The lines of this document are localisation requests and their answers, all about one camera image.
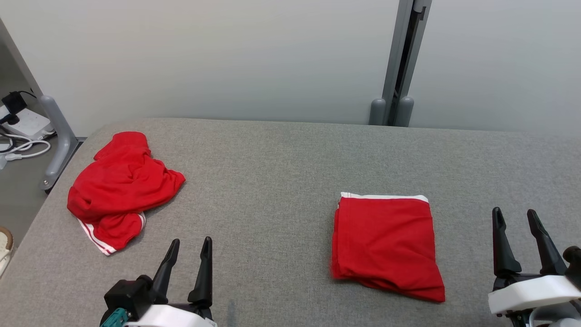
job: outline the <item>gray floor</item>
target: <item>gray floor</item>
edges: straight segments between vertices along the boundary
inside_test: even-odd
[[[30,87],[7,47],[0,42],[0,98],[11,91],[30,92]],[[30,110],[44,115],[36,99],[27,94],[23,94],[23,98]],[[38,184],[54,155],[56,143],[57,138],[53,138],[49,152],[34,158],[10,161],[0,170],[0,225],[12,232],[16,246],[46,199]],[[37,152],[43,146],[35,145],[31,152]]]

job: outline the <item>robotic arm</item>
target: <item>robotic arm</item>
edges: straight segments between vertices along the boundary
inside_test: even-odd
[[[492,210],[494,281],[488,294],[490,311],[506,316],[514,327],[543,326],[581,327],[581,250],[569,247],[563,257],[566,267],[551,237],[537,213],[527,212],[530,232],[537,241],[542,268],[538,274],[521,273],[505,234],[506,223],[500,208]]]
[[[188,303],[169,304],[167,286],[171,269],[177,261],[180,240],[171,242],[169,250],[153,280],[141,275],[136,280],[120,280],[106,294],[108,310],[101,327],[217,327],[212,320],[212,239],[206,237],[200,253],[196,285]]]

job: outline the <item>black power adapter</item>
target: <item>black power adapter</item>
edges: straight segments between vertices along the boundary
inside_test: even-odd
[[[0,119],[0,124],[8,122],[10,125],[14,125],[18,123],[20,119],[16,114],[21,112],[22,109],[27,106],[24,99],[22,99],[20,92],[10,92],[10,94],[2,98],[2,103],[6,106],[9,113],[4,118]]]

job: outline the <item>beige slipper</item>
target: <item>beige slipper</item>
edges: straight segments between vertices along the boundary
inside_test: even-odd
[[[4,273],[4,269],[12,257],[13,246],[12,233],[6,227],[0,226],[0,276]]]

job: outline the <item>white power strip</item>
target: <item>white power strip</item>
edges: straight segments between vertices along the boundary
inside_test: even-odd
[[[8,115],[8,109],[6,106],[0,107],[0,118]],[[8,123],[2,124],[2,127],[8,129],[13,134],[18,134],[26,136],[31,140],[41,140],[45,138],[54,128],[51,125],[51,121],[35,112],[28,109],[22,109],[16,114],[20,121],[14,125],[9,125]]]

